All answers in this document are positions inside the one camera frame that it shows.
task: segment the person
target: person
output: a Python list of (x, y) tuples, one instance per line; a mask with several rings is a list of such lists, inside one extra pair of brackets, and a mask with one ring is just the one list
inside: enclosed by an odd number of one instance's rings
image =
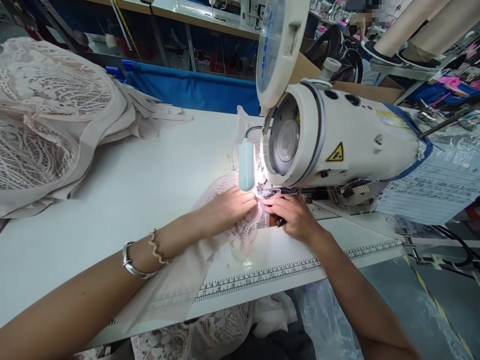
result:
[(367, 28), (372, 26), (374, 21), (375, 10), (381, 5), (381, 0), (348, 0), (347, 7), (356, 11), (355, 17), (343, 29), (343, 35), (346, 39), (353, 38), (353, 36), (360, 31), (360, 41), (365, 39)]
[[(312, 216), (299, 195), (275, 194), (261, 202), (283, 217), (283, 230), (318, 257), (351, 324), (364, 358), (418, 360), (393, 311), (345, 255), (331, 233)], [(258, 200), (233, 187), (202, 208), (156, 231), (157, 253), (171, 259), (200, 239), (230, 229)], [(135, 269), (161, 271), (151, 236), (128, 248)], [(0, 329), (0, 359), (68, 359), (92, 340), (146, 283), (129, 273), (121, 251), (93, 265), (27, 308)]]

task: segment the yellow warning sticker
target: yellow warning sticker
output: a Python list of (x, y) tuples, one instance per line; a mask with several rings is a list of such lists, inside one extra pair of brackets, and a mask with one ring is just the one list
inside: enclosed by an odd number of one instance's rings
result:
[(325, 161), (326, 163), (341, 163), (345, 158), (344, 154), (344, 143), (341, 142), (336, 147), (335, 151), (331, 153), (328, 159)]
[(375, 113), (378, 116), (378, 118), (381, 120), (381, 122), (384, 123), (385, 125), (410, 129), (407, 123), (403, 121), (401, 118), (399, 118), (397, 115), (395, 115), (393, 112), (376, 110)]

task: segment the bracelet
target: bracelet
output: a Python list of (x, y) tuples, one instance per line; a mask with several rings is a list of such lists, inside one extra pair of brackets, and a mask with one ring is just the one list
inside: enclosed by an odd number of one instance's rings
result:
[(157, 249), (158, 249), (159, 247), (158, 247), (157, 244), (154, 242), (155, 239), (156, 239), (156, 237), (157, 237), (157, 229), (154, 228), (153, 231), (152, 231), (149, 235), (150, 235), (150, 240), (148, 241), (148, 243), (153, 246), (153, 252), (152, 252), (153, 256), (156, 257), (156, 258), (158, 258), (158, 262), (159, 262), (160, 264), (170, 265), (174, 259), (171, 258), (171, 259), (168, 259), (168, 260), (164, 260), (163, 256), (160, 255), (160, 254), (157, 252)]
[(123, 267), (132, 275), (136, 276), (139, 279), (142, 280), (147, 280), (150, 279), (153, 275), (155, 275), (157, 272), (151, 272), (151, 273), (145, 273), (138, 271), (134, 266), (132, 265), (132, 259), (129, 258), (128, 254), (128, 248), (130, 245), (132, 245), (133, 242), (129, 241), (126, 242), (125, 245), (123, 246), (123, 250), (121, 251), (121, 257), (122, 257), (122, 265)]

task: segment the hand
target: hand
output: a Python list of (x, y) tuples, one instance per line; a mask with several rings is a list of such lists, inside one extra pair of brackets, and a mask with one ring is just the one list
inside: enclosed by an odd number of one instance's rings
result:
[(312, 243), (320, 236), (328, 234), (314, 218), (308, 205), (305, 203), (301, 195), (281, 195), (279, 192), (270, 199), (262, 200), (265, 211), (269, 214), (276, 214), (284, 218), (287, 223), (283, 226), (283, 230), (292, 238), (311, 246)]
[(253, 192), (244, 192), (234, 186), (192, 214), (202, 238), (209, 239), (233, 228), (257, 206), (257, 202)]

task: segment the yellow tape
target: yellow tape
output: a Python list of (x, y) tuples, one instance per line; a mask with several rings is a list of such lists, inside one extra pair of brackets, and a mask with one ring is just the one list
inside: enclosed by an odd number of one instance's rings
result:
[(134, 37), (132, 36), (132, 34), (130, 33), (130, 29), (127, 25), (127, 22), (125, 21), (124, 19), (124, 16), (122, 15), (122, 12), (120, 11), (120, 6), (118, 5), (117, 3), (117, 0), (113, 0), (113, 4), (115, 5), (115, 8), (118, 12), (118, 15), (120, 16), (120, 19), (121, 19), (121, 22), (123, 23), (123, 26), (125, 27), (125, 30), (128, 34), (128, 36), (130, 37), (130, 40), (131, 40), (131, 43), (133, 45), (133, 47), (135, 48), (135, 51), (136, 51), (136, 54), (138, 55), (138, 59), (140, 61), (142, 61), (142, 57), (140, 56), (140, 52), (139, 50), (137, 49), (137, 45), (135, 44), (135, 40), (134, 40)]
[(472, 352), (470, 351), (470, 348), (469, 346), (467, 345), (467, 343), (465, 342), (464, 338), (455, 330), (454, 326), (452, 325), (452, 323), (449, 321), (449, 318), (447, 317), (447, 314), (445, 313), (444, 309), (440, 306), (439, 302), (437, 301), (437, 299), (435, 298), (435, 296), (430, 292), (430, 290), (427, 288), (427, 285), (425, 285), (425, 282), (424, 280), (422, 279), (422, 277), (420, 276), (420, 274), (418, 273), (418, 271), (414, 268), (414, 266), (410, 263), (409, 261), (409, 257), (407, 255), (405, 255), (403, 257), (406, 261), (406, 263), (408, 264), (408, 266), (410, 266), (410, 269), (412, 269), (412, 271), (415, 273), (416, 277), (418, 278), (418, 282), (420, 283), (420, 285), (422, 286), (422, 288), (425, 290), (425, 292), (428, 294), (428, 296), (430, 296), (430, 299), (435, 303), (435, 306), (436, 308), (438, 309), (438, 311), (440, 312), (440, 315), (445, 319), (445, 321), (447, 322), (448, 325), (450, 325), (450, 328), (453, 330), (453, 332), (455, 333), (455, 335), (458, 337), (458, 339), (460, 340), (461, 344), (463, 345), (463, 348), (466, 350), (466, 352), (470, 355), (470, 357), (472, 359), (475, 360), (475, 356), (472, 354)]

